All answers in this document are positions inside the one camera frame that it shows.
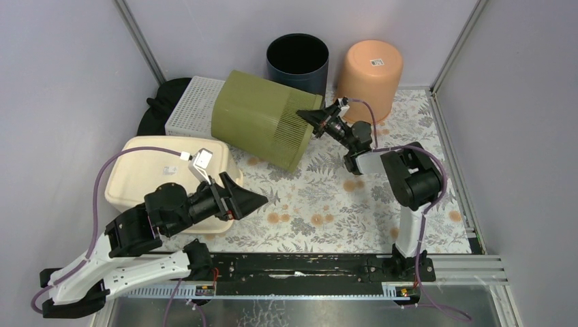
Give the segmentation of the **dark blue round bin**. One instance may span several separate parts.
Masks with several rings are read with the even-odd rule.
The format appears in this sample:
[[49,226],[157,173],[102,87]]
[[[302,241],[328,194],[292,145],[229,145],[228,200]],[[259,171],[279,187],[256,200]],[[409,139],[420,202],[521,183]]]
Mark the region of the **dark blue round bin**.
[[266,51],[269,80],[317,95],[325,95],[329,49],[318,37],[291,33],[273,40]]

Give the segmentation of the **cream perforated large basket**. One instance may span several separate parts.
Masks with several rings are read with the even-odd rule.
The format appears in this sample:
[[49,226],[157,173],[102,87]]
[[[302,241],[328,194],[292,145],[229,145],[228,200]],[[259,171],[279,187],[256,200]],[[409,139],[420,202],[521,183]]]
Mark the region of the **cream perforated large basket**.
[[[229,147],[219,140],[180,136],[138,136],[130,139],[124,149],[154,146],[178,153],[195,155],[200,149],[212,152],[206,169],[218,185],[219,173],[227,172],[233,181],[243,184],[243,173],[237,167]],[[159,151],[134,151],[120,156],[110,173],[105,199],[120,213],[144,202],[144,196],[165,183],[176,183],[186,192],[194,193],[200,181],[189,171],[188,163],[178,156]]]

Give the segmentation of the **green mesh waste bin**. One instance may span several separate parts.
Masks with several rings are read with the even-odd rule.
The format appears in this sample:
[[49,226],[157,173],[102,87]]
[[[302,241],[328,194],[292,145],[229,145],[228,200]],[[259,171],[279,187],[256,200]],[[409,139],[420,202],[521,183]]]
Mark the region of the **green mesh waste bin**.
[[312,134],[297,112],[317,110],[322,103],[321,95],[233,70],[215,100],[211,135],[293,172]]

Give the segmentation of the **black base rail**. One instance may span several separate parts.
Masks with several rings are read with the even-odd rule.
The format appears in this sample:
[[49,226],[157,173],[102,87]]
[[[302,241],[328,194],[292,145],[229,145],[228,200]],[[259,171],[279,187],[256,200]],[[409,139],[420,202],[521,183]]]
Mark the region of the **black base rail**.
[[406,290],[434,282],[433,262],[370,253],[212,253],[199,282],[218,296],[383,296],[386,285]]

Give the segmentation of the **orange round bin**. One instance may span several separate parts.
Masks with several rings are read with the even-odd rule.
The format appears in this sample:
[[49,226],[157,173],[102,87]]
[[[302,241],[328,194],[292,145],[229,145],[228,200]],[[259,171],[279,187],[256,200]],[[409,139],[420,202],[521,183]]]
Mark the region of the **orange round bin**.
[[[393,45],[380,40],[355,43],[345,55],[334,98],[351,100],[345,120],[379,123],[390,114],[401,80],[404,60]],[[353,102],[360,99],[369,104]]]

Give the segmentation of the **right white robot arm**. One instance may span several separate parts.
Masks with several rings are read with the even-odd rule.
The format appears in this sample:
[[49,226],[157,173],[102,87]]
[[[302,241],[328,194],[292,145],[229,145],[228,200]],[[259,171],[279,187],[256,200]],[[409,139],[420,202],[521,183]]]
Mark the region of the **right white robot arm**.
[[300,110],[297,114],[312,126],[315,137],[327,134],[347,149],[344,163],[349,172],[386,177],[401,210],[391,258],[379,270],[407,281],[417,276],[425,263],[425,216],[446,192],[446,173],[440,160],[418,142],[378,149],[372,138],[373,125],[366,121],[346,124],[341,118],[345,110],[345,105],[335,103],[324,109]]

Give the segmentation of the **black cloth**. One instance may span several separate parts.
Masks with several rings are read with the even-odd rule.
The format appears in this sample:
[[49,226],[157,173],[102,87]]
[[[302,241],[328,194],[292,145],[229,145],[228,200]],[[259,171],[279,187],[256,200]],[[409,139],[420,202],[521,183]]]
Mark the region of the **black cloth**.
[[149,108],[143,114],[137,136],[165,136],[165,124],[179,103],[191,78],[176,78],[162,83],[155,97],[147,98]]

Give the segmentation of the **white slotted basket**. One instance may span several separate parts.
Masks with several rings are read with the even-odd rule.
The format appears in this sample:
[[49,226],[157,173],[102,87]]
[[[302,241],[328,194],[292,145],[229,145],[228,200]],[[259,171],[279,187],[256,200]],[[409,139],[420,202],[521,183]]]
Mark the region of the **white slotted basket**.
[[225,81],[194,76],[165,123],[167,136],[213,139],[213,107]]

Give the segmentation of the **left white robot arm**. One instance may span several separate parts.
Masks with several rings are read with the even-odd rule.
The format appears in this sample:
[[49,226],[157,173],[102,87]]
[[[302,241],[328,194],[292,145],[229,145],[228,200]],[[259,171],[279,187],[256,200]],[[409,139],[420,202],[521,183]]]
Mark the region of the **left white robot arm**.
[[210,217],[240,220],[264,206],[268,199],[237,185],[222,172],[188,193],[177,183],[165,183],[147,194],[141,204],[112,220],[93,247],[65,268],[46,268],[40,285],[48,299],[38,309],[45,318],[77,319],[96,313],[107,301],[149,284],[169,279],[194,281],[214,277],[206,244],[198,239],[160,259],[131,263],[163,244],[163,237],[179,234]]

